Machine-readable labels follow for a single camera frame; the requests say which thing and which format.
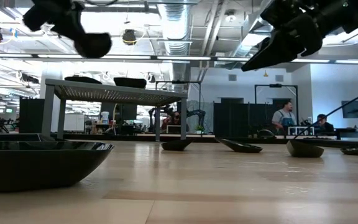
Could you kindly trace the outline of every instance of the ceiling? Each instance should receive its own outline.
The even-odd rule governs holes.
[[[121,55],[165,55],[167,54],[164,37],[163,20],[158,12],[156,2],[165,0],[149,0],[150,11],[142,12],[143,1],[120,0],[112,7],[93,7],[86,5],[86,10],[81,15],[81,23],[86,32],[108,32],[111,35],[113,45],[108,54]],[[187,0],[174,1],[190,4],[190,21],[188,32],[190,35],[182,42],[189,43],[190,55],[203,55],[201,49],[204,44],[204,37],[207,33],[208,22],[214,19],[213,28],[209,35],[208,44],[213,42],[211,55],[230,55],[241,43],[252,46],[255,41],[260,41],[269,33],[268,26],[254,30],[253,36],[249,35],[244,40],[242,29],[246,25],[246,17],[258,12],[262,0],[232,0],[228,1],[226,10],[223,0],[218,1],[215,6],[216,15],[212,16],[215,0]],[[76,54],[73,42],[66,37],[58,37],[50,30],[50,26],[43,26],[42,30],[31,32],[22,23],[22,15],[31,7],[31,0],[0,0],[0,27],[2,28],[3,41],[0,44],[0,53],[26,53],[26,54]],[[219,26],[218,20],[221,13],[227,10],[234,10],[233,21],[221,16]],[[122,41],[122,34],[126,29],[136,30],[137,43],[128,46]],[[214,38],[215,29],[219,32]],[[351,34],[343,30],[336,30],[324,40],[323,47],[311,58],[324,59],[358,59],[358,29]],[[42,72],[47,66],[45,60],[3,60],[0,58],[0,86],[26,86],[28,83],[20,81],[18,71],[26,73],[40,80]],[[49,63],[59,63],[62,67],[63,76],[81,75],[100,80],[101,82],[113,85],[114,77],[147,78],[153,75],[156,80],[170,81],[173,79],[171,63],[122,63],[122,62],[59,62],[48,60]],[[283,64],[279,67],[293,69],[293,65]],[[155,88],[155,84],[148,83],[147,88]],[[37,96],[39,85],[32,85],[32,88],[0,88],[0,96],[5,98],[11,95]]]

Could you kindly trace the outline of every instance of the metal table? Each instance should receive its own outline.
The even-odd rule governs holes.
[[[180,138],[186,139],[187,94],[53,79],[46,79],[45,84],[44,117],[42,121],[43,135],[50,136],[53,97],[57,95],[60,99],[58,138],[63,139],[66,100],[78,100],[155,106],[157,108],[155,110],[156,141],[160,140],[160,108],[170,103],[181,101]]]

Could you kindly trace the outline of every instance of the metal frame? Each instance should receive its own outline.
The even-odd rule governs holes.
[[[77,96],[66,96],[62,88],[65,87],[75,87],[75,88],[83,88],[84,90],[104,90],[104,91],[115,91],[117,93],[136,93],[136,94],[143,94],[143,95],[150,95],[150,96],[166,96],[168,98],[164,99],[163,101],[156,101],[155,103],[146,102],[146,104],[139,103],[138,101],[133,102],[131,99],[120,99],[120,100],[108,100],[105,98],[100,98],[99,100],[93,101],[107,101],[111,103],[133,103],[133,104],[140,104],[140,105],[149,105],[149,106],[156,106],[157,108],[174,103],[176,101],[182,100],[182,105],[186,109],[186,99],[187,94],[182,93],[171,93],[171,92],[164,92],[164,91],[155,91],[155,90],[143,90],[137,88],[129,88],[123,86],[111,86],[111,85],[101,85],[101,84],[92,84],[92,83],[82,83],[82,82],[70,82],[64,80],[52,80],[46,79],[45,80],[45,103],[44,103],[44,116],[42,121],[42,134],[45,136],[50,136],[50,128],[52,126],[52,111],[53,111],[53,99],[54,96],[57,95],[60,99],[60,109],[59,109],[59,118],[58,118],[58,138],[63,139],[63,131],[64,131],[64,122],[65,122],[65,110],[66,110],[66,100],[82,100],[82,101],[89,101],[86,96],[82,96],[82,98],[78,98]],[[160,126],[156,127],[156,134],[155,140],[160,140]],[[181,139],[186,139],[186,126],[185,128],[181,129]]]
[[[296,101],[296,106],[295,106],[295,108],[296,108],[296,123],[297,124],[299,124],[299,103],[298,103],[298,85],[281,85],[280,84],[280,87],[271,87],[271,85],[255,85],[255,87],[254,87],[254,91],[255,91],[255,104],[257,104],[257,88],[258,88],[258,86],[267,86],[267,87],[269,87],[269,88],[282,88],[282,87],[293,87],[293,88],[295,88],[295,94],[294,94],[294,92],[292,92],[291,90],[290,90],[290,92],[292,92],[294,95],[295,95],[295,101]]]
[[[156,81],[155,82],[155,90],[157,90],[157,85],[159,83],[173,83],[173,84],[191,84],[191,83],[197,83],[198,84],[198,89],[199,89],[199,92],[198,92],[198,109],[201,110],[201,82],[198,82],[198,81],[180,81],[180,82],[177,82],[177,81]],[[180,123],[180,132],[182,133],[183,132],[183,129],[184,129],[184,132],[186,132],[186,128],[187,128],[187,98],[186,100],[182,100],[181,101],[181,111],[180,111],[180,116],[181,116],[181,123]],[[159,122],[160,122],[160,113],[158,112],[158,125],[159,125]]]

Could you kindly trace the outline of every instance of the white wall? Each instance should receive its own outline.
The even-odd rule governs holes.
[[[298,85],[299,97],[299,119],[309,119],[314,121],[313,103],[311,94],[311,72],[310,65],[305,65],[295,70],[291,75],[293,85]]]
[[[313,118],[341,106],[341,101],[358,96],[358,65],[311,65]],[[332,114],[328,121],[336,128],[358,126],[358,119],[343,119],[342,111]]]
[[[255,84],[276,83],[276,75],[284,75],[284,82],[281,84],[291,85],[291,75],[287,74],[284,68],[266,69],[268,77],[264,77],[265,70],[243,72],[240,69],[226,70],[224,68],[208,69],[201,86],[201,92],[205,102],[220,103],[221,98],[243,98],[244,102],[255,101]],[[198,75],[198,69],[191,69],[192,77]],[[237,75],[237,81],[228,80],[229,74]],[[286,88],[258,88],[258,103],[271,101],[271,98],[293,98],[293,95]],[[188,100],[198,101],[198,90],[191,86]]]

